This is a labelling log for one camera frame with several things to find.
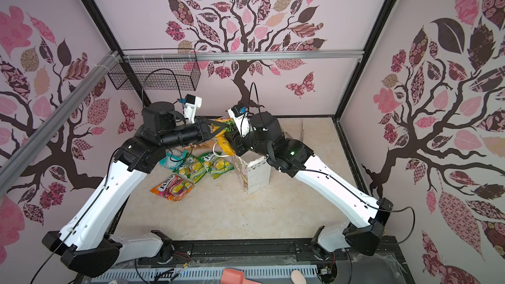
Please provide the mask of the pink plastic scoop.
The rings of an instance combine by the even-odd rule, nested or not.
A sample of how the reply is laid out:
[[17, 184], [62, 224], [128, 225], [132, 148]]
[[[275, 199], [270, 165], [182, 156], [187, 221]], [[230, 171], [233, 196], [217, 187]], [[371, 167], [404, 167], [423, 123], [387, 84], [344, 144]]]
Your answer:
[[242, 271], [226, 268], [223, 270], [220, 279], [221, 284], [260, 284], [259, 282], [248, 280]]

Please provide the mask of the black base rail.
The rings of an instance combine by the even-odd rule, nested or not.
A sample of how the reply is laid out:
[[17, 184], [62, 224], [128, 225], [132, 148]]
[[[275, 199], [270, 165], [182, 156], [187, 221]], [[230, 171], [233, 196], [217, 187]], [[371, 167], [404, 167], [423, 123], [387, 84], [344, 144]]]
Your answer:
[[[167, 264], [142, 258], [111, 269], [310, 265], [317, 267], [319, 283], [414, 283], [394, 237], [387, 236], [372, 256], [348, 248], [318, 258], [314, 247], [310, 238], [175, 241]], [[85, 277], [77, 276], [75, 283], [84, 283]]]

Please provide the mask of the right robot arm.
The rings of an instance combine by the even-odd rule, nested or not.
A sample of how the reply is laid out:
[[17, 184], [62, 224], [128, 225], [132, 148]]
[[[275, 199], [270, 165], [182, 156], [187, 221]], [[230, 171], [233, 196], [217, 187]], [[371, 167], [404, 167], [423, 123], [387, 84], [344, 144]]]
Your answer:
[[247, 116], [244, 106], [228, 110], [236, 130], [227, 139], [236, 155], [251, 151], [262, 156], [277, 171], [310, 186], [347, 217], [347, 223], [323, 226], [315, 235], [317, 254], [351, 248], [363, 255], [375, 254], [393, 203], [360, 191], [328, 167], [298, 139], [288, 138], [268, 112]]

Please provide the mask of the white patterned paper bag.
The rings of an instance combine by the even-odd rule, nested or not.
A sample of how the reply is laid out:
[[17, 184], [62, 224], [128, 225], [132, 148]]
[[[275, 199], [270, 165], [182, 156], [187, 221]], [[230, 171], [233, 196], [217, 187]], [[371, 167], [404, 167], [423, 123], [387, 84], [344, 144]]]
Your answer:
[[269, 185], [271, 166], [267, 163], [266, 157], [251, 151], [247, 151], [242, 156], [223, 155], [220, 149], [216, 151], [216, 143], [213, 147], [213, 153], [230, 160], [248, 195], [256, 193]]

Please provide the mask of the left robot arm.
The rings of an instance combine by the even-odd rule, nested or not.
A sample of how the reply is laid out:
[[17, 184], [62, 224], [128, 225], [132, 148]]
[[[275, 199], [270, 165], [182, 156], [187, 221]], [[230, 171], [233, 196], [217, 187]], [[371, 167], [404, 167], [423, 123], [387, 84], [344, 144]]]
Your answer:
[[161, 231], [119, 237], [109, 233], [110, 224], [133, 190], [166, 157], [167, 149], [206, 142], [226, 124], [186, 117], [169, 102], [143, 108], [142, 117], [143, 125], [114, 153], [106, 176], [77, 215], [42, 240], [74, 272], [97, 277], [129, 260], [153, 258], [159, 264], [172, 260], [173, 241]]

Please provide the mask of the aluminium rail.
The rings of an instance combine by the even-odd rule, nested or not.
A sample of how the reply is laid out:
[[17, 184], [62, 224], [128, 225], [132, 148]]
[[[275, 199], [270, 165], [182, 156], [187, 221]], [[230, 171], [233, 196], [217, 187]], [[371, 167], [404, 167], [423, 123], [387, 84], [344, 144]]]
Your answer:
[[118, 51], [110, 51], [96, 64], [76, 89], [60, 104], [52, 115], [31, 135], [27, 142], [1, 168], [1, 196], [4, 196], [24, 170], [50, 142], [60, 127], [101, 79], [121, 62]]
[[144, 50], [134, 50], [133, 54], [125, 54], [125, 61], [133, 60], [195, 60], [195, 61], [225, 61], [225, 60], [281, 60], [281, 59], [361, 59], [363, 50], [318, 50], [318, 51], [269, 51], [269, 52], [233, 52], [233, 53], [147, 53]]

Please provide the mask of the yellow snack packet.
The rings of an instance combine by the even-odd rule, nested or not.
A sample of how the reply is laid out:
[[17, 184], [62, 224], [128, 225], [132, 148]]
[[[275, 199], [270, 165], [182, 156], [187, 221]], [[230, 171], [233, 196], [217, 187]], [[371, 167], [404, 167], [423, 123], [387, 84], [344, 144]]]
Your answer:
[[235, 156], [236, 152], [231, 146], [230, 140], [226, 137], [227, 135], [231, 135], [234, 131], [238, 130], [234, 120], [230, 117], [223, 116], [215, 119], [214, 121], [221, 122], [226, 125], [226, 127], [215, 136], [217, 144], [225, 155]]

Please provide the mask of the orange red snack packet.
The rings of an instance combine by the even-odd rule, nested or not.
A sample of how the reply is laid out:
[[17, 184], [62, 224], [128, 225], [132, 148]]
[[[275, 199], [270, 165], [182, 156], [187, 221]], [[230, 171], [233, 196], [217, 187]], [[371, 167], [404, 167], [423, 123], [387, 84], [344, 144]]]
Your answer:
[[151, 193], [169, 201], [181, 201], [192, 189], [194, 184], [182, 177], [172, 174], [167, 180], [151, 189]]

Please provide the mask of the teal snack packet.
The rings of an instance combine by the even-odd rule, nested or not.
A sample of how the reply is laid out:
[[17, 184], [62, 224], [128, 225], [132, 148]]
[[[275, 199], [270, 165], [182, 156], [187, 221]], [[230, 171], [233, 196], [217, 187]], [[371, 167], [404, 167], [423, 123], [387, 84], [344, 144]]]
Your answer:
[[175, 170], [181, 167], [184, 163], [185, 159], [187, 159], [188, 152], [187, 151], [177, 151], [177, 150], [168, 150], [166, 152], [166, 156], [161, 159], [158, 164], [164, 168], [169, 170]]

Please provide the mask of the green snack packet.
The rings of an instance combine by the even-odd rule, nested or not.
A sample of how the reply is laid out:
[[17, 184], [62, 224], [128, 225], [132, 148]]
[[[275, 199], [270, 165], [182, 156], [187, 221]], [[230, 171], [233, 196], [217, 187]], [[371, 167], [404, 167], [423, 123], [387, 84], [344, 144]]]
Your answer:
[[217, 179], [221, 175], [234, 170], [234, 165], [217, 153], [203, 153], [198, 156], [197, 159], [205, 167], [213, 179]]
[[196, 156], [189, 154], [174, 172], [181, 178], [197, 184], [205, 176], [207, 169]]

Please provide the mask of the beige round object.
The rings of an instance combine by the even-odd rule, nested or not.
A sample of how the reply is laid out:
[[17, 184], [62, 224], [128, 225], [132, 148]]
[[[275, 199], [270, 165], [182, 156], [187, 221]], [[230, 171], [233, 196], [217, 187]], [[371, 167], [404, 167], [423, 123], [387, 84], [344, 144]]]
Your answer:
[[305, 276], [299, 270], [292, 271], [291, 281], [293, 284], [307, 284]]

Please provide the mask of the aluminium rail back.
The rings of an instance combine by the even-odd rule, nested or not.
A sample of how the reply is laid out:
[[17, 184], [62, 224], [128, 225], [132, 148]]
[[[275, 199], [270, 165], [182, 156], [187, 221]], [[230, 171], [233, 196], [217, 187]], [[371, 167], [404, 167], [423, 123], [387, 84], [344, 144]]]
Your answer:
[[361, 59], [363, 50], [318, 50], [318, 51], [269, 51], [269, 52], [233, 52], [233, 53], [147, 53], [144, 50], [134, 50], [133, 54], [125, 54], [125, 61], [133, 60], [195, 60], [195, 61], [225, 61], [225, 60], [281, 60], [281, 59]]

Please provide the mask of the aluminium rail left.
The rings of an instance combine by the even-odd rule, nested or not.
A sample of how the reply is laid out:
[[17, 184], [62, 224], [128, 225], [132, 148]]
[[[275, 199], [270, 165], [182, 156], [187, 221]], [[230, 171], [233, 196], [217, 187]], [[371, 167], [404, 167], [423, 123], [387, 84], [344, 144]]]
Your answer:
[[110, 51], [96, 64], [76, 89], [60, 104], [52, 115], [31, 135], [27, 142], [1, 168], [1, 196], [4, 196], [24, 170], [50, 142], [60, 127], [101, 79], [121, 62], [118, 51]]

